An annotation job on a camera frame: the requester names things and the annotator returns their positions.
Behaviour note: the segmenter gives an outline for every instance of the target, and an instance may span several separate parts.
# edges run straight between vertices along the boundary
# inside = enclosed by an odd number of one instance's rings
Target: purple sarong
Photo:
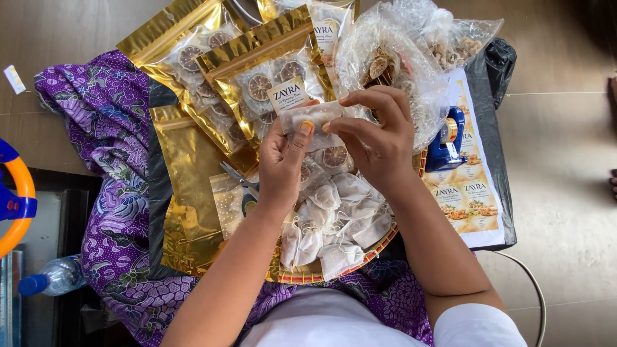
[[[87,168],[103,178],[81,247],[88,284],[138,342],[158,346],[199,279],[146,279],[148,77],[111,51],[86,65],[48,67],[35,76],[35,87],[43,107],[64,118]],[[433,345],[424,294],[406,262],[375,259],[318,285],[348,293],[384,324]],[[295,292],[295,285],[265,282],[244,331]]]

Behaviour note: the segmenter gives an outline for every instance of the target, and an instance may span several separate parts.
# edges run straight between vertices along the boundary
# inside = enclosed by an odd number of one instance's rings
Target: white shirt
[[[527,347],[511,318],[483,304],[451,307],[437,320],[435,347]],[[383,325],[362,303],[340,291],[298,286],[245,336],[240,347],[426,347]]]

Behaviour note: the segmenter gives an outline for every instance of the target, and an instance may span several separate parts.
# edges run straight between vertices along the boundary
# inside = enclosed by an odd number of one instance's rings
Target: fingernail
[[[313,123],[309,122],[308,120],[305,120],[304,122],[300,124],[300,128],[298,129],[298,132],[303,135],[308,135],[313,130],[313,128],[315,128]]]

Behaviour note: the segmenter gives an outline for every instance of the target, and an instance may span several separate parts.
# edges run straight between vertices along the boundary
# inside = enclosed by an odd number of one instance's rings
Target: plastic water bottle
[[[23,296],[43,293],[49,296],[66,294],[86,285],[81,270],[81,254],[54,259],[48,262],[38,274],[22,278],[17,291]]]

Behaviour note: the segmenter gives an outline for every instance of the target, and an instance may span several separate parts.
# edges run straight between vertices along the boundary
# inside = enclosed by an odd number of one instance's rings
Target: blue tape dispenser
[[[467,162],[466,156],[459,155],[465,130],[465,114],[451,106],[445,124],[428,145],[425,172],[453,170]]]

